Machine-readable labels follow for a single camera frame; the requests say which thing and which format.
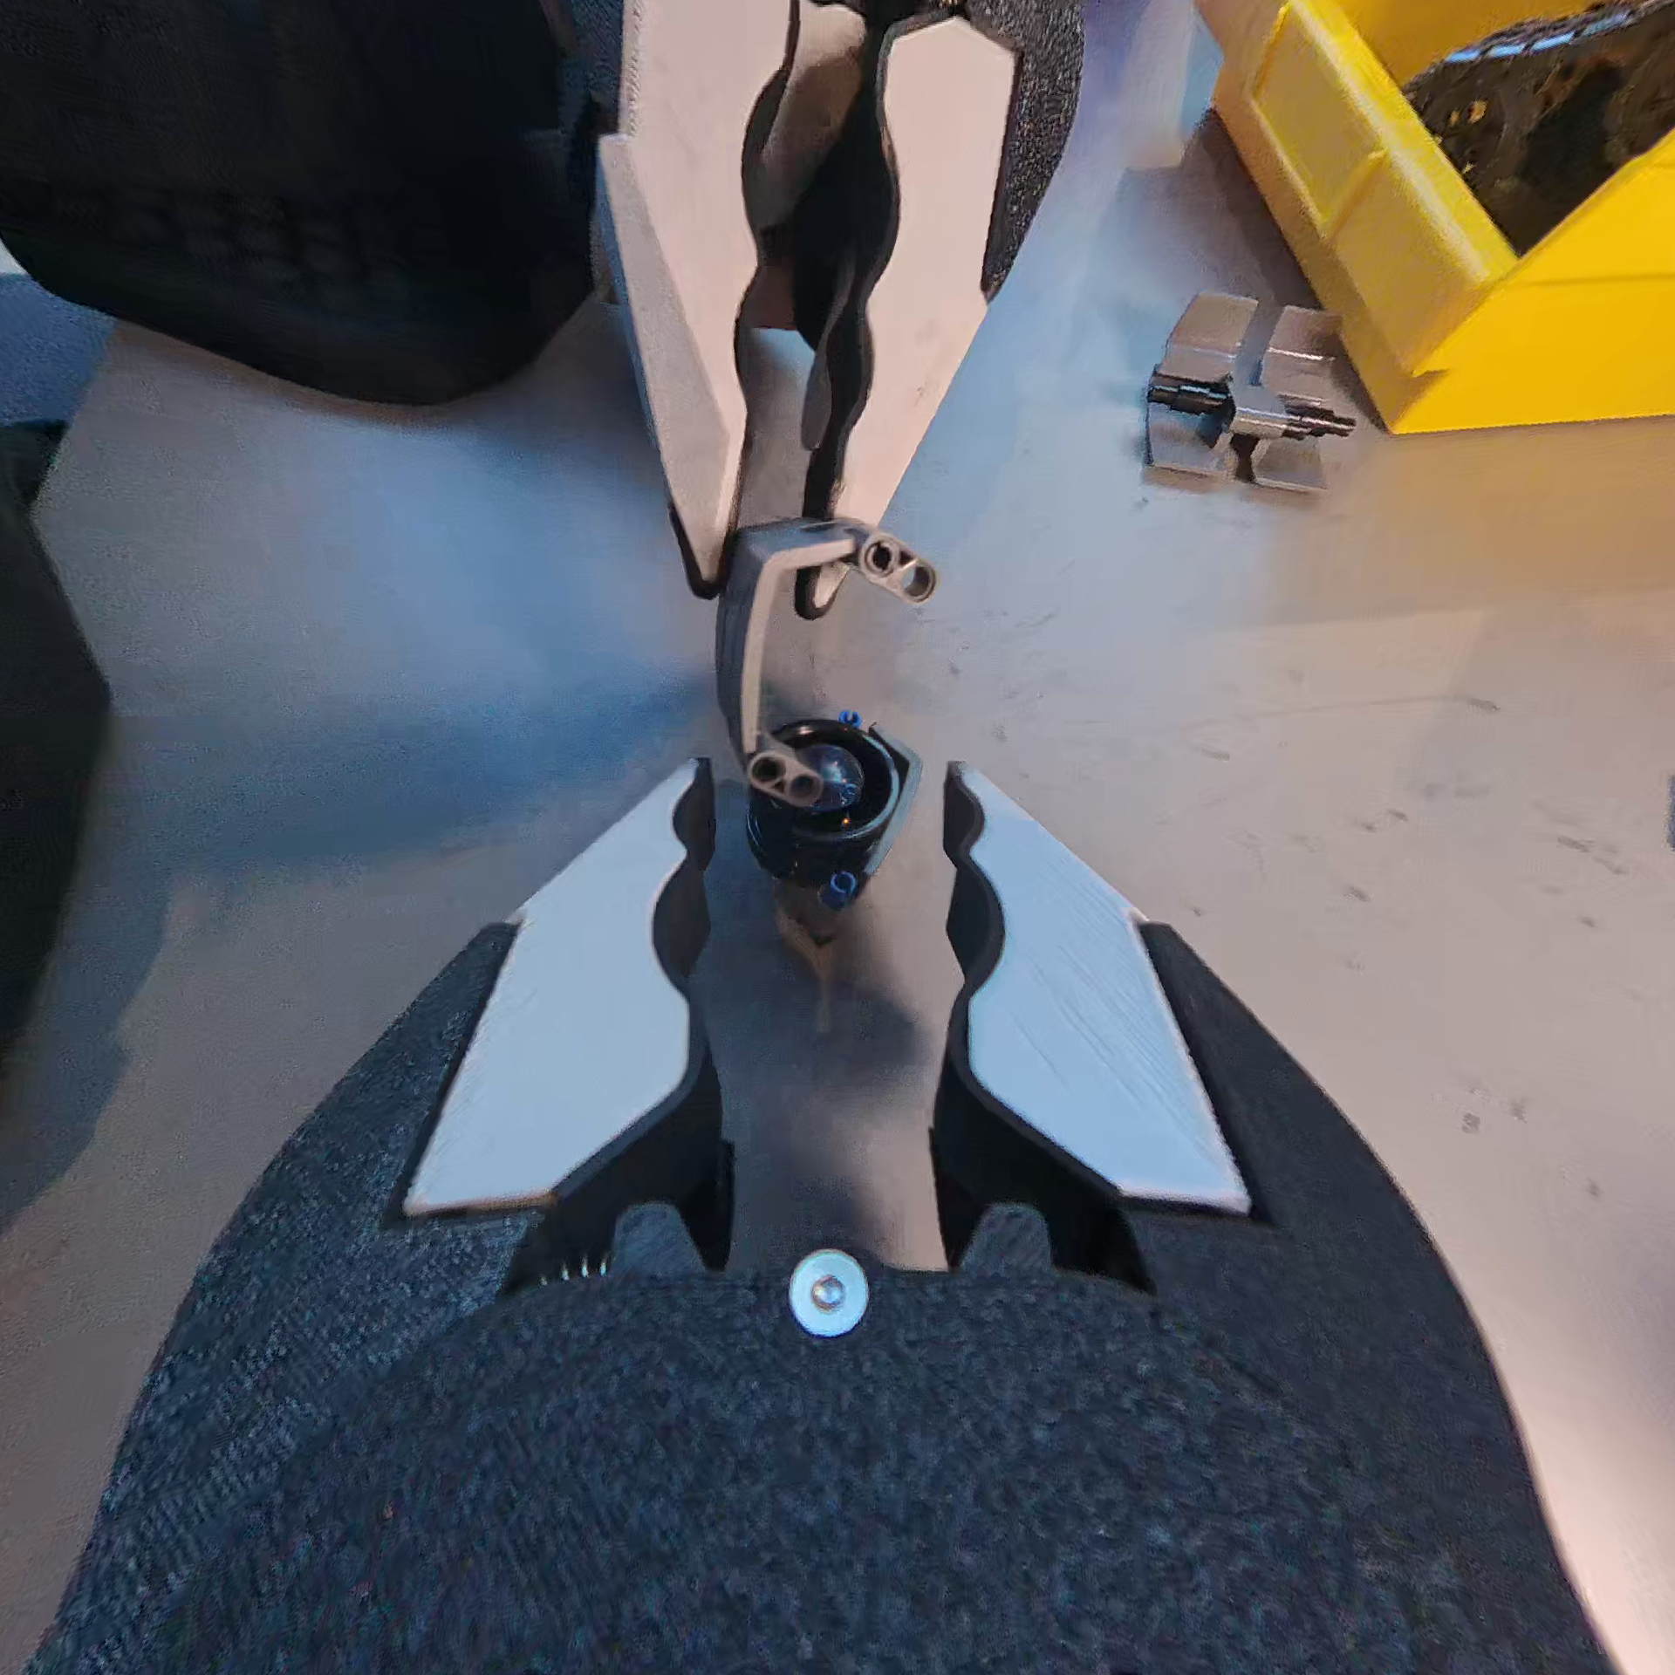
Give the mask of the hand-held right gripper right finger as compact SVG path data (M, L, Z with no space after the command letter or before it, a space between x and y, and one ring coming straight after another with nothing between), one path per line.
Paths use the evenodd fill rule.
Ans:
M1041 1220L1057 1268L1145 1266L1133 1212L1249 1224L1145 915L972 763L948 767L942 827L960 989L932 1166L950 1266L1005 1206Z

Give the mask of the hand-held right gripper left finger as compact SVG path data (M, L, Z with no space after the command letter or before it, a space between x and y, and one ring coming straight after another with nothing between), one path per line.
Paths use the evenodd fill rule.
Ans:
M599 1268L619 1216L668 1204L726 1266L734 1150L690 997L716 787L694 757L541 885L405 1182L405 1218L537 1212L527 1268Z

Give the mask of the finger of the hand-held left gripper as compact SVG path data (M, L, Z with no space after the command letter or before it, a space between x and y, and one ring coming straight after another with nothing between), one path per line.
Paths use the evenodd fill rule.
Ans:
M615 127L599 139L603 241L692 592L716 598L740 514L740 315L762 261L748 171L798 44L790 2L635 2Z
M806 391L802 512L868 530L989 311L985 257L1015 54L962 12L876 32L802 207L800 281L824 271Z

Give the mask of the black toy lens assembly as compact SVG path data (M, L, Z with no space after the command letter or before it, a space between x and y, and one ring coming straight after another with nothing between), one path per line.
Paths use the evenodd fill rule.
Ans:
M830 935L908 825L924 761L844 712L778 726L746 777L746 839L778 907Z

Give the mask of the grey curved toy panel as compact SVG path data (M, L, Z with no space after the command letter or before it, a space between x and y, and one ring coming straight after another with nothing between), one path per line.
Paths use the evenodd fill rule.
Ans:
M824 775L762 724L770 618L784 580L850 572L910 604L928 602L940 582L930 558L886 530L848 516L800 516L740 530L718 598L716 680L728 742L748 783L796 809L824 797Z

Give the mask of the person's left forearm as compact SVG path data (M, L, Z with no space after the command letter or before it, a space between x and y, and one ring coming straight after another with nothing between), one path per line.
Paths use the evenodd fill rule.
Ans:
M64 301L449 405L595 287L619 4L4 2L2 225Z

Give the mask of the grey toy brick assembly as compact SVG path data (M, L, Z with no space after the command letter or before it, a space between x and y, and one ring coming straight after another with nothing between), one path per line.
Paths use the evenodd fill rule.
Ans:
M1356 426L1334 407L1340 319L1283 307L1263 355L1247 369L1257 315L1257 299L1219 291L1203 291L1185 307L1147 379L1145 466L1320 494L1322 442Z

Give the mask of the yellow toy excavator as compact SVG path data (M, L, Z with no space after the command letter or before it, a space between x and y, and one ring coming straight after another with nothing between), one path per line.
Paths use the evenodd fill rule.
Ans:
M1526 255L1673 127L1673 4L1528 18L1446 54L1404 95Z

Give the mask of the yellow storage bin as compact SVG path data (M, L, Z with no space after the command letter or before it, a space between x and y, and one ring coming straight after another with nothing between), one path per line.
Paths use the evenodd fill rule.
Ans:
M1205 2L1213 107L1392 432L1671 414L1671 137L1526 253L1406 97L1586 4Z

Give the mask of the person's black hoodie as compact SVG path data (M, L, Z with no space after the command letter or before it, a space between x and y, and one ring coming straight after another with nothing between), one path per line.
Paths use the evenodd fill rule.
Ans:
M50 959L112 690L34 522L66 426L2 426L2 1055Z

